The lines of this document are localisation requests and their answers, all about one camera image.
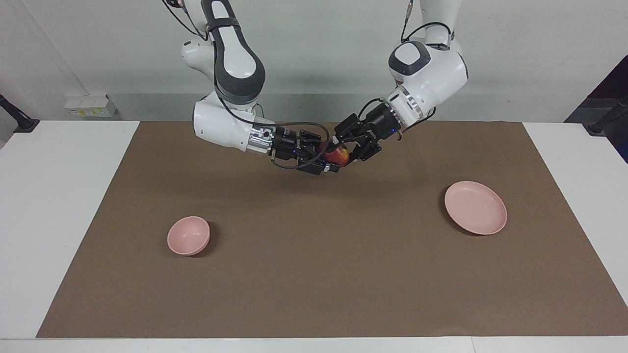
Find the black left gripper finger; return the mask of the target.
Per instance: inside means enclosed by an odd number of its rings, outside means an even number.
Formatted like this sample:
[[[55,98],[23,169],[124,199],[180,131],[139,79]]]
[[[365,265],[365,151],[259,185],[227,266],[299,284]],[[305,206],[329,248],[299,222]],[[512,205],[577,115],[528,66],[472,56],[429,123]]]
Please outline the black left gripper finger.
[[[366,161],[382,149],[379,139],[349,139],[348,142],[355,143],[355,148],[349,154],[349,164],[355,160]]]
[[[364,139],[364,124],[353,113],[335,127],[335,143],[361,143]]]

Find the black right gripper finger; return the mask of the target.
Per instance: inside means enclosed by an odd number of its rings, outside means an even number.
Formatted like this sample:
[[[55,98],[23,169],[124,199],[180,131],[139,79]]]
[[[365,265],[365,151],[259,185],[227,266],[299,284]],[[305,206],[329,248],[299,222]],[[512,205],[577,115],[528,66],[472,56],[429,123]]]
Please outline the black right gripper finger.
[[[312,175],[320,175],[327,172],[337,173],[340,170],[340,165],[320,158],[297,158],[296,167],[297,170]]]
[[[301,147],[328,147],[330,145],[330,137],[318,135],[309,130],[300,130]]]

